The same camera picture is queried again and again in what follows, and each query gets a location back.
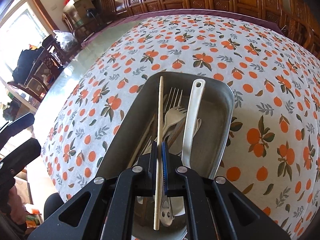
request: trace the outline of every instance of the plastic bag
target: plastic bag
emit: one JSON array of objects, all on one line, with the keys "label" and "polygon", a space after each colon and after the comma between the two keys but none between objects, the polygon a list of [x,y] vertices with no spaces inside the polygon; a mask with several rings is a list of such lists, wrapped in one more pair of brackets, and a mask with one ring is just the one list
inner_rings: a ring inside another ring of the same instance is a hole
[{"label": "plastic bag", "polygon": [[61,32],[57,30],[53,32],[56,35],[55,38],[57,39],[57,42],[60,43],[60,47],[64,52],[71,51],[78,44],[78,41],[72,33]]}]

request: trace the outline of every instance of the metal fork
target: metal fork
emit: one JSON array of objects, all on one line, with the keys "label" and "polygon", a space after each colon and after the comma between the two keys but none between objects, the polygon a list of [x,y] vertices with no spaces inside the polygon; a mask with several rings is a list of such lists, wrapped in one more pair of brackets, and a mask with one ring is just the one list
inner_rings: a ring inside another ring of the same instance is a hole
[{"label": "metal fork", "polygon": [[170,100],[172,88],[170,89],[167,103],[165,104],[165,108],[163,109],[163,112],[164,112],[164,113],[166,113],[166,112],[167,112],[170,108],[172,108],[172,107],[180,106],[180,104],[181,104],[181,99],[182,99],[182,90],[181,90],[181,92],[180,92],[179,99],[178,99],[179,89],[177,89],[176,96],[174,96],[175,91],[176,91],[176,88],[173,89],[173,94],[172,94],[172,97],[171,97],[171,100]]}]

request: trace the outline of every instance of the person's arm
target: person's arm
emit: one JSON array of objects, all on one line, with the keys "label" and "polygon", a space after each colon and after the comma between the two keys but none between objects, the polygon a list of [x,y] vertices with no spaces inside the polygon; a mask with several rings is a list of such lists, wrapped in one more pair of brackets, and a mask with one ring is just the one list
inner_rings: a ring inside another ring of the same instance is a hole
[{"label": "person's arm", "polygon": [[17,193],[16,186],[13,186],[9,190],[8,204],[11,207],[10,217],[17,225],[22,225],[26,222],[26,214],[22,205],[20,196]]}]

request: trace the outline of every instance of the wooden chair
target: wooden chair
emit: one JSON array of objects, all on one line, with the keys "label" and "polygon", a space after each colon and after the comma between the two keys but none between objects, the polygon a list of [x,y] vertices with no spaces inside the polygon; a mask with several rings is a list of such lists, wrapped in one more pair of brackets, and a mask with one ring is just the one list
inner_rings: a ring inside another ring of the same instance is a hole
[{"label": "wooden chair", "polygon": [[[57,77],[61,74],[63,70],[63,63],[66,63],[65,56],[58,59],[53,52],[61,50],[60,46],[57,44],[56,40],[50,40],[50,38],[47,40],[44,40],[43,45],[45,45],[44,50],[41,52],[35,63],[33,64],[31,71],[25,81],[24,84],[16,84],[14,81],[8,82],[8,85],[11,85],[17,89],[20,89],[24,91],[25,93],[29,94],[39,102],[42,102],[44,97],[41,97],[42,94],[44,96],[49,91],[48,87],[44,84],[42,77],[37,76],[37,70],[41,67],[41,65],[45,65],[51,74],[53,75],[54,79],[57,79]],[[32,82],[32,80],[36,80],[42,87],[42,89],[39,90],[32,90],[28,87],[29,83]]]},{"label": "wooden chair", "polygon": [[81,44],[87,37],[92,33],[99,32],[105,28],[108,24],[105,23],[102,15],[97,15],[96,18],[90,19],[89,22],[82,24],[77,27],[73,32],[73,35],[76,37],[77,41]]},{"label": "wooden chair", "polygon": [[311,27],[301,19],[282,10],[279,27],[286,37],[308,49],[314,42]]},{"label": "wooden chair", "polygon": [[[50,42],[52,42],[54,40],[55,40],[55,38],[53,37],[53,35],[49,35],[42,42],[42,47],[46,48],[50,44]],[[76,46],[74,46],[72,48],[72,50],[69,52],[64,52],[61,49],[59,42],[57,42],[57,41],[55,43],[53,43],[52,45],[54,46],[55,54],[57,55],[58,60],[60,60],[60,62],[63,65],[68,65],[71,62],[71,59],[74,58],[81,50],[81,44],[79,44],[79,43]]]},{"label": "wooden chair", "polygon": [[75,31],[76,27],[73,24],[73,22],[68,14],[65,14],[65,13],[62,14],[62,22],[67,27],[67,29],[70,33],[73,33]]},{"label": "wooden chair", "polygon": [[309,51],[320,59],[320,35],[313,31],[313,43],[310,44]]}]

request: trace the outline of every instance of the white plastic spatula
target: white plastic spatula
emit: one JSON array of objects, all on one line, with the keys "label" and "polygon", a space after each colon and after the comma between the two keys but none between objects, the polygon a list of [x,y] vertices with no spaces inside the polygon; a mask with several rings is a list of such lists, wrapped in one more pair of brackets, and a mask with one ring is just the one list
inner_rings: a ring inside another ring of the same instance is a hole
[{"label": "white plastic spatula", "polygon": [[204,91],[205,81],[203,79],[196,79],[192,84],[188,112],[186,118],[186,125],[183,134],[182,143],[182,164],[188,168],[190,167],[190,154],[193,140],[193,132],[196,125],[199,106]]}]

